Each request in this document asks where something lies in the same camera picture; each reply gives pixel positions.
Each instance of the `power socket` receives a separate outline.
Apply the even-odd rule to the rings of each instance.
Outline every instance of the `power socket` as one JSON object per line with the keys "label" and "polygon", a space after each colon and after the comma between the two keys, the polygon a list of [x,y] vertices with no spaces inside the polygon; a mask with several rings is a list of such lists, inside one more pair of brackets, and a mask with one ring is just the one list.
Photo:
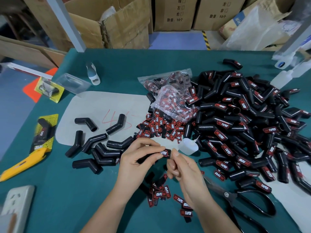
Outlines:
{"label": "power socket", "polygon": [[13,233],[22,233],[24,231],[34,191],[35,187],[33,185],[26,185],[13,188],[8,192],[1,216],[10,213],[16,214]]}

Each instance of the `table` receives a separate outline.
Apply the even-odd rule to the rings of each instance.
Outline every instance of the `table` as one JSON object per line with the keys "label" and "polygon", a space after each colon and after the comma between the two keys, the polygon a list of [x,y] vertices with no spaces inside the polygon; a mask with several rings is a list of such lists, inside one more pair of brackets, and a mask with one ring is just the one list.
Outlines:
{"label": "table", "polygon": [[[243,64],[244,67],[240,72],[246,76],[259,73],[261,78],[272,80],[279,73],[279,70],[273,66],[275,62],[271,60],[272,54],[265,51],[117,49],[87,49],[84,53],[77,53],[75,49],[71,49],[55,74],[54,80],[63,73],[88,80],[85,63],[91,61],[101,77],[101,84],[91,86],[89,90],[145,95],[147,91],[138,82],[137,77],[186,68],[191,68],[194,76],[198,76],[204,70],[230,69],[229,66],[221,63],[223,58],[232,58]],[[309,103],[311,90],[308,90],[308,86],[311,85],[310,74],[309,72],[294,79],[288,86],[288,88],[301,88],[301,92],[293,96],[290,103],[307,111],[311,111]],[[0,172],[28,155],[37,118],[58,113],[60,120],[73,96],[65,92],[58,104],[46,97],[38,101],[0,162]],[[310,137],[311,131],[305,129],[302,135]],[[75,158],[69,159],[65,157],[68,148],[69,146],[58,144],[55,140],[52,152],[45,160],[0,183],[0,203],[11,188],[24,185],[36,186],[25,232],[78,232],[113,188],[118,166],[104,167],[100,175],[94,175],[89,169],[73,169],[71,167],[73,160],[88,158],[88,156],[80,153]],[[197,161],[207,156],[207,153],[202,153],[200,157],[196,156],[194,159]],[[163,174],[164,163],[165,160],[160,160],[152,168],[157,177]],[[213,167],[201,168],[206,175],[211,176],[223,187],[230,191],[235,189],[234,183],[229,180],[220,183],[213,176],[214,169]],[[182,196],[176,181],[168,180],[166,184],[172,194]],[[226,206],[224,200],[213,193],[212,195],[221,207]],[[260,216],[242,203],[237,206],[262,223],[270,233],[299,232],[297,225],[282,204],[274,197],[272,199],[277,208],[277,215],[274,218]],[[196,214],[192,223],[186,224],[179,214],[179,209],[180,205],[173,199],[159,201],[157,207],[149,208],[146,197],[138,190],[126,206],[118,232],[203,232]],[[248,223],[240,218],[239,222],[246,233],[253,232],[253,228]]]}

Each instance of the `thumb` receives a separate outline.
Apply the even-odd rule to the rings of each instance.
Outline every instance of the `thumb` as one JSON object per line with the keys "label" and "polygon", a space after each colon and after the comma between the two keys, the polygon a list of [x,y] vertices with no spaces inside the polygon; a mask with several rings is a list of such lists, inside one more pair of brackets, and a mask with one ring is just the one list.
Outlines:
{"label": "thumb", "polygon": [[189,167],[188,163],[186,162],[186,160],[184,159],[184,157],[180,153],[178,153],[178,151],[175,148],[172,149],[172,154],[173,154],[172,159],[177,164],[177,169],[181,173],[187,172],[188,170],[190,170],[190,167]]}
{"label": "thumb", "polygon": [[151,166],[159,159],[163,158],[163,155],[160,153],[152,154],[146,160],[141,164],[146,168],[146,170],[149,170]]}

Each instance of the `yellow box cutter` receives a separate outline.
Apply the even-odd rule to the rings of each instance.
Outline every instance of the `yellow box cutter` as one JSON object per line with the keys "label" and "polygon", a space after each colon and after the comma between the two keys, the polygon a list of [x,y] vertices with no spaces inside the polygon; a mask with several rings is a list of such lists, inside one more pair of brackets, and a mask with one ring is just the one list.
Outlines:
{"label": "yellow box cutter", "polygon": [[39,148],[34,150],[27,158],[23,161],[19,162],[18,164],[14,165],[13,167],[7,169],[6,171],[2,172],[0,176],[0,182],[10,179],[11,177],[25,171],[26,169],[32,167],[33,165],[39,163],[41,160],[45,158],[45,153],[49,152],[50,149],[48,148]]}

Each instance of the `yellow and black hazard tape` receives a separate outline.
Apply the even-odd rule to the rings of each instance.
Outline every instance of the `yellow and black hazard tape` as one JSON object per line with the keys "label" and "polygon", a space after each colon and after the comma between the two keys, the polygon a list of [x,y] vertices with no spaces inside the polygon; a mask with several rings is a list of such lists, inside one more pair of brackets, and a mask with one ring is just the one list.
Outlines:
{"label": "yellow and black hazard tape", "polygon": [[202,34],[203,34],[203,38],[204,38],[207,50],[211,50],[211,47],[210,47],[210,44],[208,43],[208,39],[207,39],[205,31],[202,31]]}

